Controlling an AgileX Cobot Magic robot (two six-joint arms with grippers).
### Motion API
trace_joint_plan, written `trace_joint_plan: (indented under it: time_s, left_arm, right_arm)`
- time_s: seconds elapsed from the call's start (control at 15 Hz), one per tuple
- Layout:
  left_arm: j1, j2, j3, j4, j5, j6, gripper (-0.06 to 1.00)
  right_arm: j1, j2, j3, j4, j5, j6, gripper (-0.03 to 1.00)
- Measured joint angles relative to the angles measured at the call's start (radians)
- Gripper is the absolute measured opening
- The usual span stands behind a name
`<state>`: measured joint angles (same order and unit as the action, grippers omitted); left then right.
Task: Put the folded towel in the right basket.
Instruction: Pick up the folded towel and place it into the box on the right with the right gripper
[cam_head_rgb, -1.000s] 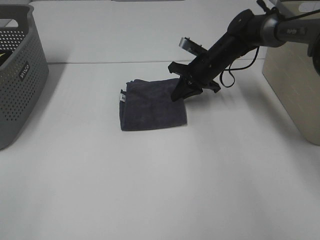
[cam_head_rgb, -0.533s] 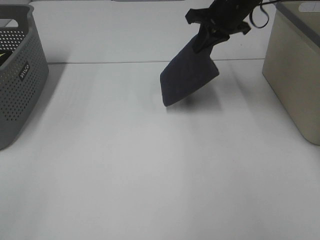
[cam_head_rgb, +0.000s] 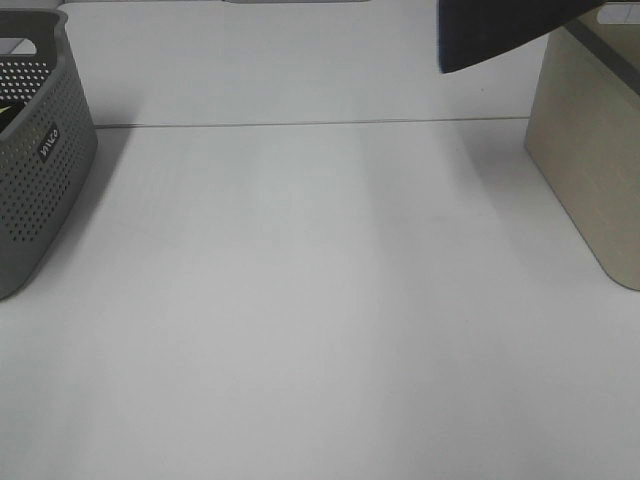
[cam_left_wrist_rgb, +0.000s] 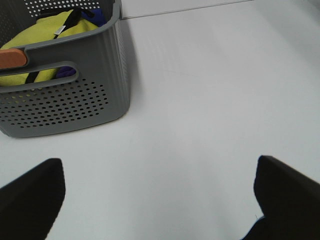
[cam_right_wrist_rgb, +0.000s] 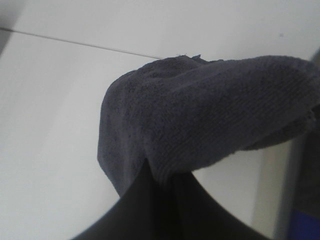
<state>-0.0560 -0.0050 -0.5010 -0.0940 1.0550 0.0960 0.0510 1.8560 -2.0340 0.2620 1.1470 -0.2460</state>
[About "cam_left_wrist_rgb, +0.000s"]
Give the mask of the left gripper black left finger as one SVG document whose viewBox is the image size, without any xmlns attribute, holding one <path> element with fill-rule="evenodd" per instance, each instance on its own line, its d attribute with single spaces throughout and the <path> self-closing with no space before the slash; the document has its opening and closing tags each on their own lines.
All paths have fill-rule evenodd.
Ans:
<svg viewBox="0 0 320 240">
<path fill-rule="evenodd" d="M 62 160 L 50 158 L 0 189 L 0 238 L 44 240 L 66 195 Z"/>
</svg>

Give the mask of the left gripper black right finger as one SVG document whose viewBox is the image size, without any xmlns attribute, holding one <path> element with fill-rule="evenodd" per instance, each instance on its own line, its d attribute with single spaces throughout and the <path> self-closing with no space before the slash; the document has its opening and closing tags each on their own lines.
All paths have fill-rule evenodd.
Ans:
<svg viewBox="0 0 320 240">
<path fill-rule="evenodd" d="M 320 184 L 273 156 L 257 161 L 253 184 L 263 216 L 245 240 L 318 240 Z"/>
</svg>

